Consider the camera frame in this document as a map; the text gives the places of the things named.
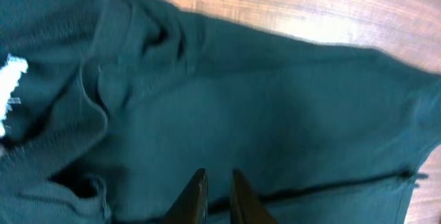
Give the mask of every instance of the white label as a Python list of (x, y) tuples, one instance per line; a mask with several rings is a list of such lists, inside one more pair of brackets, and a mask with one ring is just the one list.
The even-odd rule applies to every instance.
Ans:
[(11, 93), (19, 86), (22, 73), (28, 71), (28, 62), (25, 59), (8, 54), (6, 64), (0, 68), (0, 137), (6, 135), (3, 121), (11, 111), (11, 104), (21, 103), (20, 99), (11, 97)]

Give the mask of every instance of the wooden surface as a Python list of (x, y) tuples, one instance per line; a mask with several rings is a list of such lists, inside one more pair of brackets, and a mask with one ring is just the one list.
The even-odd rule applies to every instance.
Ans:
[[(405, 63), (441, 72), (441, 0), (169, 1), (298, 39), (373, 46)], [(414, 191), (406, 223), (440, 224), (441, 147), (421, 172), (430, 178)]]

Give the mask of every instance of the wooden floor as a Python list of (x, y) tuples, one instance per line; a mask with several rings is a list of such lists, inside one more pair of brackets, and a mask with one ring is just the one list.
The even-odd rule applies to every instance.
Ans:
[[(441, 72), (441, 0), (169, 1), (298, 39), (373, 46), (405, 63)], [(441, 147), (421, 171), (430, 178), (415, 190), (406, 223), (440, 224)]]

